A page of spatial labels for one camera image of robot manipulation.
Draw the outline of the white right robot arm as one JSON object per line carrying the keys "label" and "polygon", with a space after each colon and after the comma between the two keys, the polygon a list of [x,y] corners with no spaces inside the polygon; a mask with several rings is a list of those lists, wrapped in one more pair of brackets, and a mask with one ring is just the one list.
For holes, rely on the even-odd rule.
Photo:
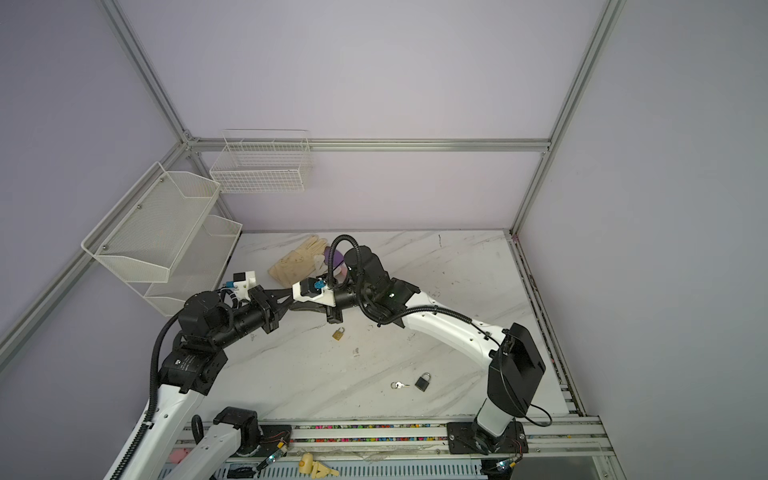
{"label": "white right robot arm", "polygon": [[503,328],[452,310],[416,285],[390,276],[380,258],[348,234],[325,254],[327,271],[292,285],[293,304],[318,306],[330,323],[356,307],[379,327],[397,325],[426,334],[487,370],[486,397],[470,423],[469,448],[499,451],[508,428],[526,419],[546,372],[530,331],[514,323]]}

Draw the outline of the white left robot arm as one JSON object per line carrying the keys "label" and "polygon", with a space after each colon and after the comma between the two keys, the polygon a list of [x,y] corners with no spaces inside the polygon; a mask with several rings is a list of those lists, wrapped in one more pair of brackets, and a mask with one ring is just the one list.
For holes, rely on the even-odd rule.
{"label": "white left robot arm", "polygon": [[257,329],[276,330],[292,302],[290,290],[260,286],[241,305],[228,305],[218,291],[190,297],[155,341],[147,406],[107,478],[159,478],[185,427],[196,444],[170,471],[172,479],[210,479],[232,456],[261,457],[261,473],[283,457],[290,430],[264,433],[255,411],[226,407],[205,429],[196,410],[228,361],[226,347]]}

